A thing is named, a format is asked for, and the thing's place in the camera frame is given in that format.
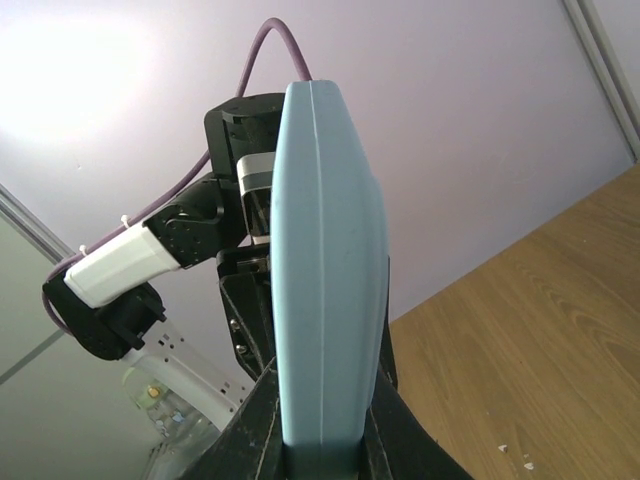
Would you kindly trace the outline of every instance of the light blue panel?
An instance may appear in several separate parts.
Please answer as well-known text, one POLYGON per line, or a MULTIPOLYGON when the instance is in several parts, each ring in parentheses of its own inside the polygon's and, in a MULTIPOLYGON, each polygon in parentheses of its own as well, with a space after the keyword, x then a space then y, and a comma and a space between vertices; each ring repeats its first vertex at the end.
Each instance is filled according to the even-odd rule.
POLYGON ((287 89, 271 221, 289 478, 352 478, 385 317, 388 239, 380 188, 333 82, 287 89))

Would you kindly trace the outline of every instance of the white bracket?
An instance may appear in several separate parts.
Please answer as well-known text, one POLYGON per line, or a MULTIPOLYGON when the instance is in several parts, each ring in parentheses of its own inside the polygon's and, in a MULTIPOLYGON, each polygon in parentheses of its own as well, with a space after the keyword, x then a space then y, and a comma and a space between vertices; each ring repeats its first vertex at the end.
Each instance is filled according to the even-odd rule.
POLYGON ((156 322, 142 340, 144 347, 131 350, 122 361, 167 385, 224 430, 251 388, 207 361, 168 319, 156 322))

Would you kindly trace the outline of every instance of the blue plastic cover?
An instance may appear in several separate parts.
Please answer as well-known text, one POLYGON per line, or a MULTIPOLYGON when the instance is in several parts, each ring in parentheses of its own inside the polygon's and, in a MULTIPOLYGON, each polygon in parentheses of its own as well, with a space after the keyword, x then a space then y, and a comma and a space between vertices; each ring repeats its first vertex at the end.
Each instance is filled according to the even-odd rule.
POLYGON ((382 194, 337 85, 287 88, 271 206, 287 474, 354 478, 388 292, 382 194))

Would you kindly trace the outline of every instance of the wooden floor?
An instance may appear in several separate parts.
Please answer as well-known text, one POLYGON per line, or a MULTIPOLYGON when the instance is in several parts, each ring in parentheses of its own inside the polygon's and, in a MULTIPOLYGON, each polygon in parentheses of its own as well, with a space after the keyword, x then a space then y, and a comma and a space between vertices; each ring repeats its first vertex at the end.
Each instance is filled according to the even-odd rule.
POLYGON ((640 480, 640 166, 391 332, 401 395, 474 478, 640 480))

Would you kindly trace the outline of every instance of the robotic arm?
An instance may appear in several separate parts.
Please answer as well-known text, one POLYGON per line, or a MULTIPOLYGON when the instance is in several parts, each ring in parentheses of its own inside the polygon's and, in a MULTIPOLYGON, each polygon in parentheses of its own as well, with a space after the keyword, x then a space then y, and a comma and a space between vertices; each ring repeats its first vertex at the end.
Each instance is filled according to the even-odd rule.
POLYGON ((382 194, 338 87, 245 98, 245 85, 205 116, 212 172, 60 266, 44 294, 88 352, 147 371, 224 430, 185 479, 470 478, 395 391, 382 194), (214 257, 252 392, 189 346, 148 283, 214 257))
MULTIPOLYGON (((249 386, 226 378, 189 346, 164 316, 162 300, 147 282, 220 252, 225 269, 231 257, 241 268, 243 261, 254 270, 260 262, 266 264, 268 248, 233 252, 247 229, 256 243, 269 239, 273 152, 283 100, 284 94, 277 93, 238 97, 211 110, 205 128, 213 172, 43 287, 89 353, 145 370, 220 430, 246 398, 249 386), (243 260, 245 252, 250 255, 243 260)), ((238 336, 237 322, 231 327, 238 336)), ((242 342, 236 345, 238 356, 251 357, 242 342)))

